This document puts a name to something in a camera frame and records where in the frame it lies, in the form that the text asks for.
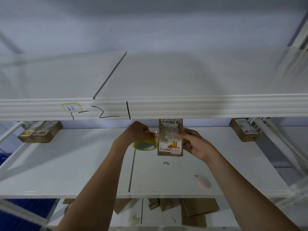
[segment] human arm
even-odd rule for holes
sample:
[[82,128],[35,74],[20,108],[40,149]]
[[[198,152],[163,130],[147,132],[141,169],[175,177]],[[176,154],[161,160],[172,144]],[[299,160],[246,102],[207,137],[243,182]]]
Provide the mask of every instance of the human arm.
[[300,230],[198,132],[184,129],[177,136],[186,151],[207,164],[243,230]]
[[109,229],[125,152],[130,144],[156,137],[148,127],[134,122],[112,144],[94,175],[76,197],[56,231]]

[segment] left hand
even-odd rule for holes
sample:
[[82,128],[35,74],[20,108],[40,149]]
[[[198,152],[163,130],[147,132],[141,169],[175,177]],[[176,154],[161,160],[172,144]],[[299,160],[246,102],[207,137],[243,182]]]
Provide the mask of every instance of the left hand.
[[145,131],[149,131],[149,128],[146,125],[135,121],[119,136],[118,139],[121,139],[121,142],[130,145],[132,143],[141,142],[142,140],[158,137],[158,134],[156,133],[147,133]]

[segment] right hand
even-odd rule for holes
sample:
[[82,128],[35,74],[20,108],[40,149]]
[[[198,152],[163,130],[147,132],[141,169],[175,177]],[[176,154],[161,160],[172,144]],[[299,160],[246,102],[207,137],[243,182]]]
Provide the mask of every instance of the right hand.
[[194,130],[184,128],[183,132],[175,134],[178,138],[183,139],[183,148],[195,157],[206,162],[210,156],[218,152],[217,149],[201,135]]

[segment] forearm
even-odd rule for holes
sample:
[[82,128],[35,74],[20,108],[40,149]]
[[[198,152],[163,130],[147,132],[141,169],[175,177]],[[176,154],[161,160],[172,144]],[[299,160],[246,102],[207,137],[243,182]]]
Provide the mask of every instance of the forearm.
[[243,230],[300,230],[218,151],[204,160]]
[[57,227],[59,230],[108,230],[127,145],[113,143]]

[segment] barcode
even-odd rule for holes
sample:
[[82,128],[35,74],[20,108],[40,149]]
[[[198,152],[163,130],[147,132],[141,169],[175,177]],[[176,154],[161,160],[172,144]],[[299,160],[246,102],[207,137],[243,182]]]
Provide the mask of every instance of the barcode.
[[162,122],[162,123],[175,124],[175,121],[164,121],[164,120],[162,120],[161,122]]

